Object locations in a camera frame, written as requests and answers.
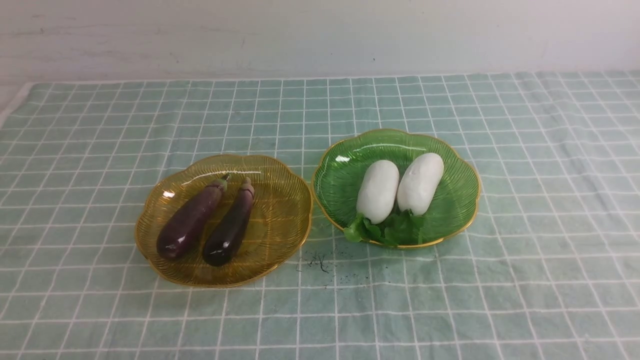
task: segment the green plate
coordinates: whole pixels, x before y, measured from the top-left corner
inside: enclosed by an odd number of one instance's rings
[[[334,144],[323,155],[312,178],[314,197],[329,221],[343,231],[356,218],[358,191],[371,164],[390,160],[402,175],[415,158],[427,152],[442,157],[444,174],[429,209],[422,216],[420,243],[410,235],[411,241],[398,247],[434,245],[462,232],[473,222],[481,185],[476,170],[451,146],[432,136],[377,129]]]

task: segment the scalloped plate rim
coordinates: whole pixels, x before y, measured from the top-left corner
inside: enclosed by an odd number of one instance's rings
[[[299,244],[295,247],[295,249],[292,252],[292,256],[298,251],[298,249],[300,249],[300,247],[302,247],[302,245],[307,241],[307,238],[309,236],[309,233],[311,232],[311,226],[312,226],[312,222],[313,222],[313,208],[314,208],[314,192],[311,190],[309,184],[302,178],[300,177],[298,174],[296,174],[295,172],[293,172],[291,170],[291,168],[289,168],[285,163],[283,163],[282,161],[278,160],[277,158],[274,158],[272,156],[267,156],[267,155],[262,155],[262,154],[252,154],[252,155],[238,155],[238,154],[217,154],[217,155],[212,155],[212,156],[208,156],[206,158],[202,158],[194,163],[192,163],[191,165],[189,165],[188,167],[186,167],[185,169],[176,172],[175,174],[171,174],[167,177],[165,177],[164,179],[160,180],[149,192],[149,195],[147,196],[147,199],[145,201],[143,210],[140,214],[140,216],[138,217],[138,220],[136,221],[136,225],[134,228],[134,239],[136,241],[136,248],[138,250],[138,252],[145,258],[145,260],[147,260],[147,263],[149,264],[149,266],[151,267],[151,269],[153,269],[153,271],[155,271],[158,275],[160,275],[160,277],[162,277],[163,279],[170,281],[174,284],[178,284],[178,285],[183,285],[183,286],[189,286],[192,288],[218,288],[218,289],[225,289],[225,288],[234,288],[237,286],[242,286],[244,284],[247,284],[249,282],[252,281],[256,281],[264,276],[267,276],[267,274],[271,273],[273,270],[276,270],[276,268],[278,268],[280,265],[284,264],[287,260],[283,260],[275,265],[273,265],[271,268],[259,273],[258,275],[247,279],[247,280],[243,280],[241,282],[236,282],[234,284],[225,284],[225,285],[215,285],[215,284],[186,284],[184,282],[181,281],[177,281],[175,279],[172,279],[170,277],[167,277],[162,271],[160,271],[160,269],[158,269],[155,264],[153,264],[153,262],[151,262],[151,260],[149,260],[149,258],[147,257],[147,255],[145,254],[144,251],[142,251],[141,249],[141,245],[140,245],[140,234],[139,234],[139,228],[141,226],[141,220],[143,215],[149,210],[150,208],[150,202],[152,200],[151,198],[151,193],[153,193],[153,191],[158,187],[161,186],[163,183],[169,181],[172,177],[174,176],[178,176],[180,174],[183,174],[185,172],[188,172],[192,167],[194,167],[195,165],[197,165],[199,162],[201,161],[205,161],[205,160],[211,160],[214,158],[222,158],[222,157],[234,157],[234,158],[268,158],[268,159],[272,159],[275,160],[279,165],[283,166],[284,168],[287,169],[287,171],[289,171],[289,174],[292,175],[297,181],[301,181],[304,185],[305,188],[308,191],[309,194],[309,198],[310,198],[310,209],[309,209],[309,214],[308,214],[308,225],[307,225],[307,230],[305,231],[304,236],[301,237],[301,241],[299,241]]]
[[[423,244],[416,244],[416,245],[399,245],[397,248],[398,249],[421,249],[423,247],[429,247],[429,246],[432,246],[432,245],[436,245],[437,243],[443,242],[446,239],[452,238],[452,237],[456,236],[457,234],[460,234],[464,230],[466,230],[471,225],[471,223],[476,219],[476,216],[477,216],[477,213],[478,213],[478,209],[479,209],[480,197],[481,197],[481,194],[482,194],[482,181],[480,179],[480,175],[478,174],[476,168],[471,166],[470,163],[468,163],[466,160],[464,160],[458,154],[456,149],[451,147],[451,145],[449,145],[448,143],[444,142],[443,140],[438,139],[438,138],[436,138],[434,136],[431,136],[431,135],[411,134],[411,133],[407,133],[406,131],[402,131],[402,130],[398,130],[398,129],[382,128],[382,129],[373,129],[373,130],[365,131],[364,133],[361,133],[359,135],[353,136],[351,138],[342,139],[339,142],[329,146],[329,148],[327,150],[325,150],[325,152],[323,153],[322,157],[320,158],[320,164],[318,164],[318,166],[316,167],[316,170],[314,171],[313,176],[311,177],[312,195],[313,195],[314,200],[318,203],[318,205],[320,207],[320,210],[323,212],[324,217],[326,217],[329,220],[329,222],[331,222],[333,224],[333,226],[337,227],[338,230],[344,231],[344,228],[342,226],[340,226],[338,223],[336,223],[335,221],[333,221],[333,219],[329,216],[329,214],[327,214],[322,202],[320,202],[320,199],[316,194],[316,175],[317,175],[318,171],[320,171],[321,168],[326,168],[326,160],[325,159],[327,157],[327,154],[335,146],[337,146],[338,144],[345,143],[345,142],[350,142],[350,141],[356,140],[357,138],[360,138],[360,137],[362,137],[364,135],[368,135],[368,134],[379,132],[379,131],[396,132],[396,133],[399,133],[399,134],[401,134],[403,136],[407,136],[407,137],[430,138],[432,140],[436,140],[436,141],[444,144],[447,148],[449,148],[456,155],[456,157],[458,158],[458,161],[461,161],[463,164],[465,164],[468,168],[470,168],[474,172],[474,175],[476,176],[476,179],[477,179],[477,182],[478,182],[478,189],[477,189],[477,195],[476,195],[476,208],[474,210],[473,216],[471,217],[471,219],[465,225],[463,225],[460,229],[456,230],[455,232],[453,232],[453,233],[451,233],[451,234],[449,234],[447,236],[443,236],[443,237],[441,237],[441,238],[439,238],[437,240],[430,241],[428,243],[423,243]],[[386,245],[384,245],[384,244],[382,244],[382,243],[380,243],[378,241],[374,241],[374,240],[370,240],[370,239],[366,239],[366,240],[367,240],[366,243],[371,243],[371,244],[374,244],[374,245],[379,245],[381,247],[393,249],[393,248],[388,247],[388,246],[386,246]]]

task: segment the plate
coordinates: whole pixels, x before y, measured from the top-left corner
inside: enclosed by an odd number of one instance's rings
[[[198,246],[176,261],[161,258],[156,239],[162,226],[188,199],[224,174],[230,174],[227,191]],[[230,263],[210,266],[201,256],[204,241],[231,207],[245,177],[251,179],[255,199],[243,244]],[[151,267],[171,282],[210,288],[239,286],[265,276],[295,254],[311,229],[312,205],[307,183],[277,159],[262,155],[211,156],[153,188],[136,224],[136,245]]]
[[[480,177],[445,142],[428,135],[394,129],[376,129],[331,146],[312,178],[314,198],[324,215],[341,231],[356,217],[358,191],[364,174],[378,160],[390,160],[400,175],[426,152],[444,161],[444,173],[427,213],[424,241],[399,248],[427,247],[464,231],[475,219],[480,199]]]

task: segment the dark purple eggplant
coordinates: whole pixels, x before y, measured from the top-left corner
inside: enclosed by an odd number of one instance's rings
[[[167,221],[160,230],[156,243],[156,249],[162,258],[178,259],[198,243],[205,224],[227,190],[228,178],[227,174],[205,186]]]
[[[222,266],[235,256],[244,239],[253,208],[254,189],[247,177],[229,211],[213,229],[202,250],[203,260],[212,266]]]

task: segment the wall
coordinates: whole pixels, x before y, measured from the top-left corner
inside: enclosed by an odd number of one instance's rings
[[[30,0],[0,85],[640,68],[638,0]]]

